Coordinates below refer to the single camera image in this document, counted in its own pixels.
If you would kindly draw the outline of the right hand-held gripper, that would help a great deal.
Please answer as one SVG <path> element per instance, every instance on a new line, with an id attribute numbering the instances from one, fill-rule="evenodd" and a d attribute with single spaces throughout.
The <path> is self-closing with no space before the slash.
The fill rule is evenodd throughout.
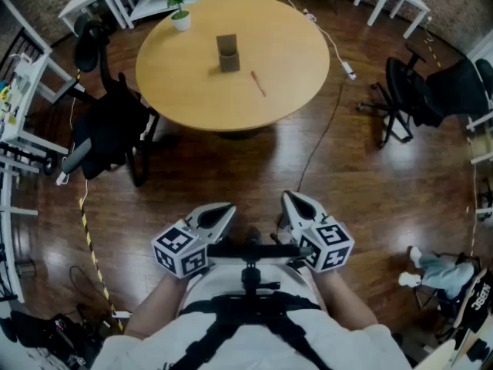
<path id="1" fill-rule="evenodd" d="M 346 264 L 354 239 L 346 226 L 338 222 L 316 200 L 286 190 L 281 197 L 283 215 L 280 226 L 286 228 L 299 247 L 311 249 L 304 263 L 315 273 L 333 271 Z"/>

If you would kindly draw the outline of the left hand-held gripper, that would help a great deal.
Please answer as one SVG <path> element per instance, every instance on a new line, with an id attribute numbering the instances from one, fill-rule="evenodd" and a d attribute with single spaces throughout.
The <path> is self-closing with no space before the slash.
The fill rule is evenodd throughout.
<path id="1" fill-rule="evenodd" d="M 157 263 L 184 279 L 209 266 L 207 248 L 220 242 L 236 214 L 232 203 L 209 203 L 195 208 L 152 240 Z"/>

